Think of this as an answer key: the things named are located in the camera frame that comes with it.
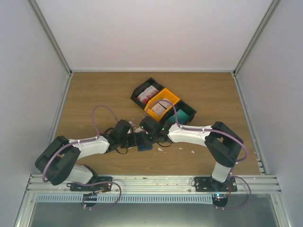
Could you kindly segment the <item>white pink cards stack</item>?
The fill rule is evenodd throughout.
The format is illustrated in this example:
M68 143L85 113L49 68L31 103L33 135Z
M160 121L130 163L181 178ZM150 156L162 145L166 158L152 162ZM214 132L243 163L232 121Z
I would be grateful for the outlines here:
M171 107L170 101L168 99L164 99L163 101L159 101L156 103L151 110L160 117L168 108Z

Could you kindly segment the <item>orange bin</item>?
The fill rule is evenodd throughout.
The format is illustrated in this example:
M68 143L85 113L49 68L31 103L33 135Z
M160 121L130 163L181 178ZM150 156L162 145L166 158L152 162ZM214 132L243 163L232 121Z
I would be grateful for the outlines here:
M144 110L149 116L159 122L164 114L172 108L172 105L177 104L178 101L180 101L178 96L164 88L147 102Z

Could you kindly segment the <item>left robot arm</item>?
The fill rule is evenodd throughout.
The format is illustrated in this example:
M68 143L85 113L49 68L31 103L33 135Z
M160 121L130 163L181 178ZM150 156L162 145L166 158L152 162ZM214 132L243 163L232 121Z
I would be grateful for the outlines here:
M114 128L95 137L69 140L56 137L35 161L35 167L42 173L42 181L56 186L65 181L80 183L87 190L96 189L96 173L86 165L76 162L84 157L106 154L119 148L126 148L127 139L134 138L133 123L119 120Z

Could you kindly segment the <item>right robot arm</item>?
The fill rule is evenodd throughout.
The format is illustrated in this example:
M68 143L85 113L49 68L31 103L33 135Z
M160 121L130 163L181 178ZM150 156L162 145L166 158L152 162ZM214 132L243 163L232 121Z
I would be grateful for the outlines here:
M210 176L210 187L219 192L227 185L230 172L237 162L248 157L243 140L222 122L211 126L186 126L178 122L157 122L146 116L140 127L147 132L145 141L151 143L190 143L207 147L215 165Z

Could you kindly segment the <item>red patterned cards stack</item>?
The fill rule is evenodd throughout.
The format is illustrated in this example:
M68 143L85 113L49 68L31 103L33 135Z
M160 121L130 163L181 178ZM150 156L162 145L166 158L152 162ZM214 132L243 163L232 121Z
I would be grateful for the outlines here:
M138 95L137 99L141 103L146 104L153 95L155 95L156 93L158 93L158 91L159 90L156 87L154 87L153 85L151 85L151 86L147 87L143 92L141 92Z

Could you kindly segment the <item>black bin right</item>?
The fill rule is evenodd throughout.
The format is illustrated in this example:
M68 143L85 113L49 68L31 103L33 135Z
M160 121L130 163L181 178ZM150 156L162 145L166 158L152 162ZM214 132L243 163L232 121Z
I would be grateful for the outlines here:
M179 124L186 125L191 122L196 114L196 110L185 103L183 100L178 101L175 105L175 109L177 111L177 119ZM171 107L162 117L161 122L176 122L175 121L175 113L173 108Z

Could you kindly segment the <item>black bin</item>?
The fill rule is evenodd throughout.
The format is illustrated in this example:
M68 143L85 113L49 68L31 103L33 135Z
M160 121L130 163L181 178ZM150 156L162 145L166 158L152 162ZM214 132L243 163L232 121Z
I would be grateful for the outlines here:
M178 101L175 105L175 109L177 111L177 119L179 124L186 125L191 122L196 114L196 110L185 103L183 100ZM175 113L173 108L171 107L162 117L161 122L176 122L175 121Z
M142 109L145 109L147 103L152 97L164 89L164 86L159 84L153 78L149 78L140 86L134 89L131 100L134 101Z

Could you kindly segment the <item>black bin left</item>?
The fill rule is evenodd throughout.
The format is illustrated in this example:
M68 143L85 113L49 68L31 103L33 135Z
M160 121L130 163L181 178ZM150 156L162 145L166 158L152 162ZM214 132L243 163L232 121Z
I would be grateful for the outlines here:
M145 109L147 103L152 97L164 89L164 86L159 84L153 78L149 78L140 86L134 89L131 100L134 101L142 109Z

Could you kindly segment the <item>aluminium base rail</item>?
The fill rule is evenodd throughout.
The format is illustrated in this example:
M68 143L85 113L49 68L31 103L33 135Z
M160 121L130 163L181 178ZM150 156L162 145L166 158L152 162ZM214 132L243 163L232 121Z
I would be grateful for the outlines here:
M214 194L215 191L207 191L199 186L200 192L194 187L195 181L192 175L113 175L113 182L109 194ZM243 175L235 179L237 191L233 194L281 194L282 191L274 175ZM43 183L41 175L32 175L29 178L25 193L67 193L70 188L63 182L57 186L51 183Z

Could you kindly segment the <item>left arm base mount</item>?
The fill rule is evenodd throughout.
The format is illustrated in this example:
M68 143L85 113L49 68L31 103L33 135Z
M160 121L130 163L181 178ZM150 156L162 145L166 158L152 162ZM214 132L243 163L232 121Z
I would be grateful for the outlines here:
M88 182L90 186L83 186L77 183L67 183L66 186L72 192L84 192L81 205L84 208L92 208L96 203L90 202L97 200L97 194L111 191L111 184L109 182L112 182L112 180L113 177L111 176L97 176Z

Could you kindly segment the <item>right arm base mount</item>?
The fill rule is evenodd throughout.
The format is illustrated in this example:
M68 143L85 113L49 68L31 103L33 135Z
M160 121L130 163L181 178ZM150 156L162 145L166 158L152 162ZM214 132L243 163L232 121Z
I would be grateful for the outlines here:
M213 205L225 208L232 192L237 192L237 183L234 177L227 177L224 183L214 180L211 176L195 177L191 182L196 192L211 192Z

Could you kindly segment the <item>left aluminium frame post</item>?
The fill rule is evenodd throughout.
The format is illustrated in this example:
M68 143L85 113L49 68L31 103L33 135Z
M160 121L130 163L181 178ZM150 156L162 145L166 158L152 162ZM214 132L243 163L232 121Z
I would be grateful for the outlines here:
M69 77L72 76L72 70L68 65L68 62L66 60L66 58L64 57L38 3L36 0L28 0L28 3L31 7L31 9L33 10L38 22L40 23L40 25L42 26L42 29L44 30L48 40L50 41L52 47L54 48L57 56L59 57L59 60L61 62L61 64L63 65L63 67L65 68L66 72L68 73Z

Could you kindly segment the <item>aluminium frame post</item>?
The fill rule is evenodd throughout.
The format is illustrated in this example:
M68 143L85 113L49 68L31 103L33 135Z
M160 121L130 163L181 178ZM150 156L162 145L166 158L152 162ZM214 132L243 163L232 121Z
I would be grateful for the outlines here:
M61 62L61 64L63 65L63 67L65 68L66 72L68 73L69 77L72 76L72 70L68 65L68 62L66 60L66 58L64 57L38 3L36 0L28 0L28 3L31 7L31 9L33 10L38 22L40 23L40 25L42 26L42 29L44 30L48 40L50 41L52 47L54 48L57 56L59 57L59 60Z
M260 36L262 35L265 27L271 20L274 12L276 11L277 7L279 6L281 0L272 0L262 17L260 23L258 24L252 38L250 39L244 53L242 54L239 62L237 63L235 69L233 70L232 74L234 77L237 76L237 74L240 72L242 66L244 65L245 61L247 60L249 54L251 53L253 47L256 45L257 41L259 40Z

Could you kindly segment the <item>right aluminium frame post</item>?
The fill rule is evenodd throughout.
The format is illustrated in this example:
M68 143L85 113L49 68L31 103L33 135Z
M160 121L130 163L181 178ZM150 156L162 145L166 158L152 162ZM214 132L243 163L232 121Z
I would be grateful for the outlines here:
M260 23L258 24L252 38L250 39L244 53L242 54L239 62L237 63L235 69L233 70L232 74L234 77L237 76L237 74L240 72L242 66L244 65L245 61L247 60L249 54L251 53L253 47L256 45L257 41L259 40L260 36L262 35L265 27L271 20L274 12L276 11L277 7L279 6L281 0L272 0L262 17Z

